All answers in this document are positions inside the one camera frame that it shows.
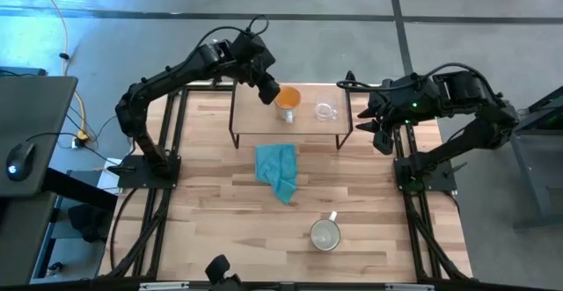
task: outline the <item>clear glass mug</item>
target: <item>clear glass mug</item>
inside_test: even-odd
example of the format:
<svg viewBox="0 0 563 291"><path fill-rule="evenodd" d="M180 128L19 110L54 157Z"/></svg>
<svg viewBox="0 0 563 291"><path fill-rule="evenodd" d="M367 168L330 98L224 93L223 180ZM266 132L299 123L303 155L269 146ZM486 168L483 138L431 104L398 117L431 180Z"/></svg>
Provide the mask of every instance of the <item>clear glass mug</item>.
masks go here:
<svg viewBox="0 0 563 291"><path fill-rule="evenodd" d="M317 120L336 120L336 95L331 92L319 92L315 97L315 117Z"/></svg>

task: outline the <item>gray floor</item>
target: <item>gray floor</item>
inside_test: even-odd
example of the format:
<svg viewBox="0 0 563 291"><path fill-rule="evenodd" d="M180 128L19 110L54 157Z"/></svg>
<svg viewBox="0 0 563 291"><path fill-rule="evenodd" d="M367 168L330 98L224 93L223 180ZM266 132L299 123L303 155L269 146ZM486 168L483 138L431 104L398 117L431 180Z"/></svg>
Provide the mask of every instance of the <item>gray floor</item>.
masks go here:
<svg viewBox="0 0 563 291"><path fill-rule="evenodd" d="M272 16L276 20L264 40L277 59L270 71L282 82L334 83L352 69L360 81L379 83L386 77L401 76L410 52L412 67L420 73L445 62L472 65L517 108L563 84L559 77L563 73L563 0L399 0L403 15L424 17L420 23L404 24L406 41L400 41L401 33L396 30L402 26L400 19L398 24L389 19L398 9L395 6L393 10L391 0L56 1L63 9L83 11L69 11L74 18L66 19L73 56L69 74L79 79L78 91L95 130L113 116L115 103L132 82L180 62L210 28L244 27L246 20L232 18L248 13L278 15ZM0 65L41 67L51 75L60 74L60 20L43 8L51 8L48 0L0 0ZM178 19L189 18L190 13L213 13L219 19ZM476 17L492 20L486 24L443 23L451 22L451 17L457 21ZM504 22L497 18L515 19L510 24L495 24ZM530 20L534 23L530 25L518 18L538 19ZM442 23L428 23L433 20ZM557 24L542 24L554 21ZM213 38L233 36L218 33ZM440 120L443 138L470 119ZM75 129L65 123L63 131ZM105 128L99 140L99 152L104 156L122 157L128 151L116 121ZM69 144L64 137L60 141L63 146ZM514 222L533 217L536 207L520 179L510 146L474 150L454 161L469 163L457 173L456 180L475 277L563 288L563 229L512 230ZM87 151L67 149L58 149L51 163L61 171L88 170L102 164ZM99 258L81 258L90 259L93 274ZM77 268L78 274L84 274L82 265Z"/></svg>

